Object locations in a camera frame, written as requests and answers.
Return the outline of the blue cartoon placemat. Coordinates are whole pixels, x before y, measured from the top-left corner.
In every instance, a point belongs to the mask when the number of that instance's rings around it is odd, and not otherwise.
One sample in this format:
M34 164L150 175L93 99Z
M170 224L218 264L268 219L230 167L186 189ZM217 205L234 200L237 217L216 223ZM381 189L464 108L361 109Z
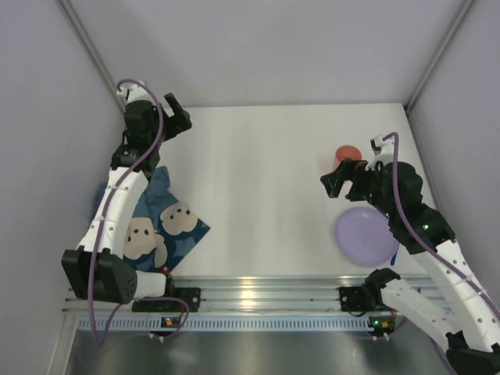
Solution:
M137 271L168 274L209 230L170 192L169 171L160 166L134 208L123 240L123 261Z

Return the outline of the orange plastic cup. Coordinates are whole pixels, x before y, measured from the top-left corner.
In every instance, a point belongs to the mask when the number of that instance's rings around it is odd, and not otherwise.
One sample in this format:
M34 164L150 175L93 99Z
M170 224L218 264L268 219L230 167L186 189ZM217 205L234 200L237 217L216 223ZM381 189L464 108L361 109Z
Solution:
M341 162L345 159L352 159L359 161L363 159L363 154L355 146L342 145L334 153L333 170L336 170L341 164Z

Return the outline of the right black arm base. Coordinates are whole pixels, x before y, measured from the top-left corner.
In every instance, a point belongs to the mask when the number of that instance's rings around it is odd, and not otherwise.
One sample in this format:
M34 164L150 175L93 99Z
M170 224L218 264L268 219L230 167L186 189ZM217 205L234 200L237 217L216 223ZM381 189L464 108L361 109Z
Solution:
M338 288L341 311L353 316L367 313L393 312L394 309L382 302L382 288L373 286L354 286Z

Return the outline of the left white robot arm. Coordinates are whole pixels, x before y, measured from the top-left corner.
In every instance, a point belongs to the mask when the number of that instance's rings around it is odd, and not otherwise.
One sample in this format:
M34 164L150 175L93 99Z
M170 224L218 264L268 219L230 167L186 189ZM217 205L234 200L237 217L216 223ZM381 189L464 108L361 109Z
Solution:
M167 277L135 270L123 258L126 233L136 205L159 163L161 144L192 127L189 113L171 93L168 115L146 85L122 79L125 128L112 155L108 181L87 233L62 255L62 267L75 296L89 302L127 304L166 296Z

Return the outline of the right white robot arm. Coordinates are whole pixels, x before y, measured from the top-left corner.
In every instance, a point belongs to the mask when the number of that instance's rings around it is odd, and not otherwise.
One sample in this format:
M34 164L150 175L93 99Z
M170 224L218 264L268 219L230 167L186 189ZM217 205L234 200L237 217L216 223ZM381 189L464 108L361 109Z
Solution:
M374 270L361 286L375 310L392 309L422 330L445 354L457 374L499 372L499 309L465 260L455 232L436 209L423 202L423 179L398 159L396 132L370 141L370 161L347 158L320 178L337 198L367 202L386 219L395 240L425 269L441 291L445 311L410 287L394 270Z

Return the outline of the blue metallic fork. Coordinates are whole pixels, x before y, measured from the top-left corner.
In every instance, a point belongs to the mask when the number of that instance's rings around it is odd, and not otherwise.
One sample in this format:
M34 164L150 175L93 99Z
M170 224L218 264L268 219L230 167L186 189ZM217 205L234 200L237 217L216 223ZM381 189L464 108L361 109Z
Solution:
M398 249L399 249L399 243L396 242L396 244L395 244L395 251L394 251L394 254L393 254L393 256L391 257L391 260L390 260L390 265L391 266L394 266L395 263L396 263L396 259L397 259L397 255L398 255Z

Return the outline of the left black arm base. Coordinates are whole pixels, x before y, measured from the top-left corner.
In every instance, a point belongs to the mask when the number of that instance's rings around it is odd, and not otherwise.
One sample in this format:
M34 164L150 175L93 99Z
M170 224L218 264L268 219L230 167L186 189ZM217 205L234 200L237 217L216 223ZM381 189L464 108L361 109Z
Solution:
M196 313L201 302L199 287L175 287L170 297L143 298L133 303L134 313Z

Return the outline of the purple plastic plate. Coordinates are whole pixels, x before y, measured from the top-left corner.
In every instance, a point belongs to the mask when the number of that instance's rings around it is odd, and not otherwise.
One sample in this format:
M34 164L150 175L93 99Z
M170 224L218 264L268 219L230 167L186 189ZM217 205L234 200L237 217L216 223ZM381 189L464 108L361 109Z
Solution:
M389 230L388 219L374 208L347 209L332 226L341 253L358 266L375 267L390 262L399 243Z

